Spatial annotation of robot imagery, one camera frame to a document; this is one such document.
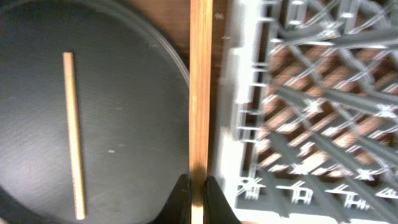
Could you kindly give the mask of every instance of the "dark circular surface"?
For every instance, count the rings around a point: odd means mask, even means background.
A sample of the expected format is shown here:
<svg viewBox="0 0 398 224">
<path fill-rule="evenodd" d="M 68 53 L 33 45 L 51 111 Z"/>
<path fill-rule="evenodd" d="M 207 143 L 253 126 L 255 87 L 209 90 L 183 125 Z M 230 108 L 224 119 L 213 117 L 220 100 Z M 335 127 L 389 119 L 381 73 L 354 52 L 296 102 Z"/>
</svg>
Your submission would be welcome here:
<svg viewBox="0 0 398 224">
<path fill-rule="evenodd" d="M 143 20 L 110 14 L 52 1 L 0 12 L 0 186 L 58 222 L 147 223 L 188 171 L 184 67 Z M 73 206 L 65 51 L 75 54 L 82 221 Z"/>
</svg>

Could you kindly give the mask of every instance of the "wooden stick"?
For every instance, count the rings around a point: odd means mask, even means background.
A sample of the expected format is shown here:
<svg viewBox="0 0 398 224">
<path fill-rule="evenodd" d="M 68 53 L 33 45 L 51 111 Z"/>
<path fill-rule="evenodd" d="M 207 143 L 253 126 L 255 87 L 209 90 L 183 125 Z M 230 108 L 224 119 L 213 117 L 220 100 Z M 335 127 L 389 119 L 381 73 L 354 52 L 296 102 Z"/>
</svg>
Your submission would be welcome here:
<svg viewBox="0 0 398 224">
<path fill-rule="evenodd" d="M 81 163 L 79 117 L 75 85 L 73 54 L 63 53 L 63 71 L 65 73 L 65 94 L 67 101 L 70 161 L 72 165 L 73 195 L 77 220 L 85 219 L 85 195 L 83 190 L 83 165 Z"/>
<path fill-rule="evenodd" d="M 207 176 L 211 26 L 213 0 L 191 0 L 189 169 L 192 224 L 203 224 L 203 186 Z"/>
</svg>

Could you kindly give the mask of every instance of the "thin wooden stick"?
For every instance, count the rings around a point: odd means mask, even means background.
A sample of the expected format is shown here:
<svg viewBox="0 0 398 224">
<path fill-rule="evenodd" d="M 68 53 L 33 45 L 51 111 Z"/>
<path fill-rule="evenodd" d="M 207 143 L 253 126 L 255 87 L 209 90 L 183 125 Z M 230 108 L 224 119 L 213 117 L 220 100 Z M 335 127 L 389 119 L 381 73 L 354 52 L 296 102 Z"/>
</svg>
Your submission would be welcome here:
<svg viewBox="0 0 398 224">
<path fill-rule="evenodd" d="M 189 169 L 192 224 L 203 224 L 203 186 L 207 176 L 211 26 L 213 0 L 191 0 Z"/>
<path fill-rule="evenodd" d="M 73 54 L 63 53 L 63 71 L 65 73 L 65 94 L 67 101 L 70 161 L 72 165 L 73 195 L 77 220 L 85 219 L 85 195 L 83 190 L 83 165 L 81 163 L 79 117 L 77 108 L 75 71 Z"/>
</svg>

